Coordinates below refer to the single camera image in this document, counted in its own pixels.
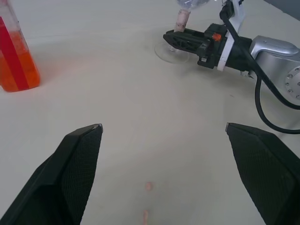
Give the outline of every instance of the white table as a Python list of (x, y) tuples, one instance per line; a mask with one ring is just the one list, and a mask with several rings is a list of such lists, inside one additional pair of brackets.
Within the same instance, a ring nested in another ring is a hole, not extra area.
[[(241, 35), (300, 46), (300, 22), (263, 0), (244, 2)], [(173, 28), (173, 0), (14, 0), (42, 76), (40, 87), (0, 92), (0, 216), (67, 133), (102, 123), (97, 173), (82, 224), (263, 225), (245, 190), (227, 122), (270, 131), (254, 105), (254, 84), (160, 60), (154, 46)], [(192, 12), (188, 27), (218, 23), (221, 2)], [(268, 117), (288, 127), (299, 113), (263, 93)], [(300, 156), (299, 136), (279, 137)], [(145, 182), (155, 183), (146, 192)]]

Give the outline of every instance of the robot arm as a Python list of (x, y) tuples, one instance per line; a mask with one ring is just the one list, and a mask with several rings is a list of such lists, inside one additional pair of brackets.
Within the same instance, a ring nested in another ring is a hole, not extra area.
[(300, 51), (291, 43), (269, 37), (257, 36), (253, 40), (240, 37), (239, 29), (245, 18), (243, 0), (227, 0), (220, 12), (224, 25), (211, 24), (203, 33), (186, 29), (184, 32), (168, 31), (164, 39), (176, 49), (199, 56), (198, 65), (223, 71), (230, 67), (257, 76), (255, 105), (259, 116), (272, 129), (300, 134), (300, 130), (282, 129), (273, 125), (264, 115), (260, 103), (261, 83), (267, 85), (284, 105), (300, 110), (284, 98), (277, 87), (300, 100)]

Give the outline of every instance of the white bracket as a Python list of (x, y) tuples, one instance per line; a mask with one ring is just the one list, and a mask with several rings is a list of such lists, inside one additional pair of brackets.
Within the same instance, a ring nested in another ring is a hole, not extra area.
[[(231, 24), (233, 25), (233, 27), (237, 31), (237, 33), (239, 33), (240, 28), (244, 22), (246, 14), (245, 14), (244, 6), (242, 4), (239, 4), (240, 0), (231, 0), (231, 1), (233, 3), (234, 15), (229, 19), (229, 21), (231, 22)], [(231, 49), (233, 48), (233, 44), (234, 44), (234, 39), (231, 36), (229, 31), (227, 31), (226, 35), (228, 36), (228, 38), (225, 43), (219, 64), (217, 66), (217, 69), (220, 71), (224, 70), (227, 59), (229, 57), (229, 54), (230, 54)]]

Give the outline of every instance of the table surface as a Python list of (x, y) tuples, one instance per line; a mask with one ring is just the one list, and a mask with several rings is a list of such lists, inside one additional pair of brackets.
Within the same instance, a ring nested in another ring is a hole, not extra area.
[[(173, 0), (13, 0), (42, 77), (41, 86), (0, 91), (0, 216), (67, 133), (104, 127), (84, 225), (264, 222), (237, 171), (227, 122), (270, 131), (254, 105), (254, 81), (160, 60), (155, 44), (171, 30)], [(187, 27), (220, 23), (221, 1), (192, 12)], [(300, 46), (300, 22), (263, 0), (244, 1), (241, 35)], [(264, 91), (276, 124), (296, 128), (299, 113)], [(277, 134), (298, 156), (299, 139)], [(154, 188), (145, 191), (145, 183)]]

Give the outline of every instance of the black cable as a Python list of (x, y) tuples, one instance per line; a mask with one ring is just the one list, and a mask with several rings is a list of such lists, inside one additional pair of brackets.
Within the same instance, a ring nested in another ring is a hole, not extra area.
[(284, 104), (287, 107), (290, 107), (292, 109), (300, 110), (300, 105), (295, 105), (295, 104), (289, 102), (286, 98), (284, 98), (280, 94), (280, 92), (278, 91), (276, 86), (273, 84), (273, 82), (269, 79), (269, 77), (265, 74), (265, 72), (262, 70), (262, 68), (257, 64), (255, 59), (252, 57), (249, 50), (247, 50), (243, 45), (240, 44), (240, 37), (239, 37), (238, 33), (235, 31), (232, 24), (230, 23), (229, 19), (226, 17), (226, 14), (224, 14), (224, 12), (221, 11), (220, 12), (220, 17), (223, 20), (223, 22), (224, 22), (225, 26), (227, 27), (227, 29), (229, 30), (229, 32), (231, 33), (235, 43), (237, 43), (239, 48), (242, 50), (244, 56), (247, 59), (247, 62), (249, 64), (249, 66), (256, 73), (256, 75), (263, 80), (263, 82), (267, 85), (267, 87), (270, 89), (270, 91), (275, 95), (275, 97), (282, 104)]
[(244, 56), (246, 57), (248, 65), (256, 73), (257, 81), (256, 81), (256, 86), (255, 86), (255, 105), (256, 105), (256, 109), (257, 109), (257, 112), (258, 112), (260, 118), (266, 125), (268, 125), (270, 128), (272, 128), (278, 132), (285, 133), (285, 134), (293, 134), (293, 135), (300, 134), (300, 130), (289, 130), (289, 129), (283, 129), (283, 128), (277, 127), (276, 125), (272, 124), (266, 118), (265, 114), (263, 113), (263, 109), (262, 109), (261, 101), (260, 101), (260, 89), (261, 89), (262, 80), (265, 82), (265, 84), (270, 89), (270, 91), (275, 95), (275, 97), (285, 106), (290, 107), (295, 110), (300, 110), (300, 105), (295, 105), (295, 104), (289, 102), (286, 98), (284, 98), (280, 94), (280, 92), (278, 91), (276, 86), (273, 84), (273, 82), (269, 79), (269, 77), (265, 74), (265, 72), (261, 69), (261, 67), (257, 64), (255, 59), (252, 57), (249, 50), (247, 50), (240, 43), (240, 37), (239, 37), (238, 33), (236, 32), (236, 30), (234, 29), (233, 25), (230, 23), (229, 18), (227, 16), (227, 12), (226, 12), (227, 9), (228, 8), (223, 7), (222, 11), (220, 12), (220, 18), (223, 20), (225, 26), (231, 33), (235, 43), (239, 46), (239, 48), (243, 52)]
[(273, 130), (276, 130), (281, 133), (290, 134), (290, 135), (298, 135), (300, 134), (300, 130), (289, 130), (289, 129), (283, 129), (280, 127), (277, 127), (276, 125), (272, 124), (265, 114), (263, 113), (262, 105), (261, 105), (261, 85), (262, 85), (262, 79), (260, 77), (257, 77), (256, 86), (255, 86), (255, 106), (258, 112), (259, 117), (262, 119), (262, 121), (268, 125)]

